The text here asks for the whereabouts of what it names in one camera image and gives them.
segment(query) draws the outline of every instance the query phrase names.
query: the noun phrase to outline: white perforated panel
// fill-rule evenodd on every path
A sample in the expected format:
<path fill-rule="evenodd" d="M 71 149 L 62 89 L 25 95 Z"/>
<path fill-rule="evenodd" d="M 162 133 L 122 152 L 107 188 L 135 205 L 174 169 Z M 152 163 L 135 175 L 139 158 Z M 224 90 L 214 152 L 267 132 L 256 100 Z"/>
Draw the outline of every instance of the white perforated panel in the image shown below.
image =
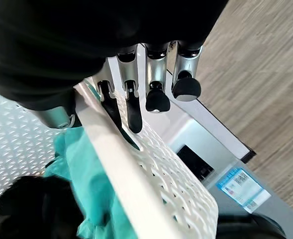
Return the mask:
<path fill-rule="evenodd" d="M 125 100 L 119 94 L 116 97 L 122 123 L 127 125 Z M 218 219 L 215 199 L 146 122 L 139 134 L 130 136 L 142 148 L 140 152 L 130 147 L 132 154 L 176 220 L 179 230 L 187 238 L 214 238 Z"/>
<path fill-rule="evenodd" d="M 0 194 L 18 176 L 44 172 L 54 158 L 52 140 L 57 133 L 0 96 Z"/>
<path fill-rule="evenodd" d="M 127 125 L 125 100 L 117 98 Z M 45 164 L 54 158 L 52 139 L 58 132 L 0 97 L 0 194 L 18 176 L 43 173 Z M 218 216 L 214 198 L 147 123 L 139 134 L 131 136 L 144 150 L 141 153 L 131 147 L 137 163 L 179 230 L 188 238 L 212 239 Z"/>

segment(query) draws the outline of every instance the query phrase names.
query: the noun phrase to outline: robotic hand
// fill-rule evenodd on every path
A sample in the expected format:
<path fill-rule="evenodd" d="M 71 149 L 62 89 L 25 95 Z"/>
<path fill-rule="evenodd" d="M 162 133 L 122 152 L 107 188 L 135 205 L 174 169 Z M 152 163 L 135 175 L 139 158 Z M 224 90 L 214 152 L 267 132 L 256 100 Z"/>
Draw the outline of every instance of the robotic hand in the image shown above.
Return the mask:
<path fill-rule="evenodd" d="M 80 126 L 73 86 L 93 76 L 101 104 L 121 128 L 107 57 L 116 56 L 126 93 L 129 128 L 142 129 L 137 44 L 145 43 L 146 110 L 166 112 L 167 54 L 177 40 L 172 93 L 200 96 L 195 79 L 202 45 L 227 0 L 187 4 L 150 0 L 0 1 L 0 94 L 31 110 L 51 128 Z M 166 22 L 168 13 L 175 17 Z"/>

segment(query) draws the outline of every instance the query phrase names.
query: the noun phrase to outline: black rubber tip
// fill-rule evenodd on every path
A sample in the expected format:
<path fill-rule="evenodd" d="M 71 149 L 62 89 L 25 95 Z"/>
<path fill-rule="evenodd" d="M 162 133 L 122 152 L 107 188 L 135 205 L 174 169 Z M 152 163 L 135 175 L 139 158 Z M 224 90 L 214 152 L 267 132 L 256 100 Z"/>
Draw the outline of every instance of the black rubber tip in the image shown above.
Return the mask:
<path fill-rule="evenodd" d="M 179 79 L 172 89 L 173 96 L 178 101 L 193 101 L 201 94 L 200 83 L 191 77 Z"/>
<path fill-rule="evenodd" d="M 128 127 L 133 133 L 139 133 L 143 126 L 139 97 L 130 96 L 126 100 L 126 109 Z"/>
<path fill-rule="evenodd" d="M 104 107 L 107 114 L 115 123 L 116 127 L 118 129 L 121 129 L 122 120 L 120 111 L 118 110 L 116 98 L 110 97 L 107 81 L 101 81 L 99 82 L 99 85 L 101 86 L 101 91 L 104 96 L 104 101 L 101 102 L 101 105 Z"/>
<path fill-rule="evenodd" d="M 147 94 L 145 108 L 149 112 L 166 112 L 170 110 L 171 103 L 163 91 L 153 89 Z"/>

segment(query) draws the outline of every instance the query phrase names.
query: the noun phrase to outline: perforated plastic board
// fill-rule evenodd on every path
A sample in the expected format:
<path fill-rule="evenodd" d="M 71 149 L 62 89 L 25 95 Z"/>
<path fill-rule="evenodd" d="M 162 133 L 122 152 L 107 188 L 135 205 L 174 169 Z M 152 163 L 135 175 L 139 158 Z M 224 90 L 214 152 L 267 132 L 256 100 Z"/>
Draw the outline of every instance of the perforated plastic board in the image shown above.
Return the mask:
<path fill-rule="evenodd" d="M 119 94 L 116 98 L 122 124 L 127 125 L 125 99 Z M 218 219 L 215 199 L 147 122 L 143 122 L 142 131 L 134 137 L 133 141 L 146 154 L 135 148 L 132 148 L 132 154 L 159 192 L 179 230 L 186 238 L 215 238 Z"/>

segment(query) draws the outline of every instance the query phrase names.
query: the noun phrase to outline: barcode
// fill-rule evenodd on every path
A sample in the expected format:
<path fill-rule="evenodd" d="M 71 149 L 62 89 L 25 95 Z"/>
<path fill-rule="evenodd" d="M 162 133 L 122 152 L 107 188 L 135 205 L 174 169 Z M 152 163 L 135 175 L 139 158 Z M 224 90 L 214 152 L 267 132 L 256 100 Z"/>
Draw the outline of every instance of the barcode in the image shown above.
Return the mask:
<path fill-rule="evenodd" d="M 240 186 L 246 182 L 246 180 L 248 179 L 247 174 L 245 174 L 244 172 L 240 172 L 236 178 L 235 178 L 235 182 L 238 183 Z"/>
<path fill-rule="evenodd" d="M 249 203 L 249 204 L 247 205 L 247 208 L 248 208 L 250 211 L 255 210 L 256 207 L 257 207 L 257 204 L 256 204 L 254 201 L 252 201 L 251 203 Z"/>

